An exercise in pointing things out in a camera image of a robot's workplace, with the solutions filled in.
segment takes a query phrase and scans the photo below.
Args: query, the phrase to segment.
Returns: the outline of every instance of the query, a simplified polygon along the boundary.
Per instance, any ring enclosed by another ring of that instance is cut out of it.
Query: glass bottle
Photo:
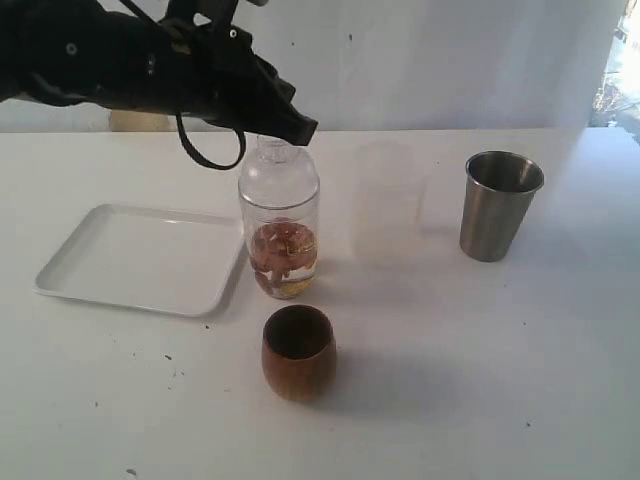
[[[255,278],[274,298],[309,288],[318,257],[320,179],[303,148],[258,137],[238,180],[244,234]]]

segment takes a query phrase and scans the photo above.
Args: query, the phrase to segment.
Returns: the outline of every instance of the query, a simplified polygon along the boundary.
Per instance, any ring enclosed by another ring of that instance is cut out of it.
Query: white tabletop
[[[380,138],[413,149],[428,173],[412,268],[371,268],[351,248],[354,152]],[[220,161],[237,148],[227,134],[194,141]],[[457,245],[464,162],[487,149],[528,155],[547,179],[498,264]],[[237,172],[196,166],[174,134],[0,135],[0,477],[638,478],[632,139],[615,129],[320,133],[311,151],[321,263],[299,300],[331,318],[340,363],[332,392],[305,406],[263,380],[262,326],[284,303],[249,268],[225,309],[202,320],[31,291],[92,207],[237,215]]]

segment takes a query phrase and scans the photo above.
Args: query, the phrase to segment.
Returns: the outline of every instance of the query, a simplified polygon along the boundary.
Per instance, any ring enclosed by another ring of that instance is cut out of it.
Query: white plastic tray
[[[239,219],[101,205],[38,274],[35,290],[197,317],[220,302],[242,248]]]

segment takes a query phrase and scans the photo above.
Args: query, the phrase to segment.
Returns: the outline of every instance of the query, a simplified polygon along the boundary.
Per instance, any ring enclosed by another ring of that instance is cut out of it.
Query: stainless steel cup
[[[535,193],[542,169],[515,153],[484,152],[467,162],[467,196],[460,247],[481,262],[502,260]]]

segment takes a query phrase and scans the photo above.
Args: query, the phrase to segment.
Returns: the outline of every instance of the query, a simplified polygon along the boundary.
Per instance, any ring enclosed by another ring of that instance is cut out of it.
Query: brown wooden cup
[[[320,396],[335,379],[336,363],[333,328],[320,310],[292,305],[267,320],[262,370],[271,389],[281,397],[309,401]]]

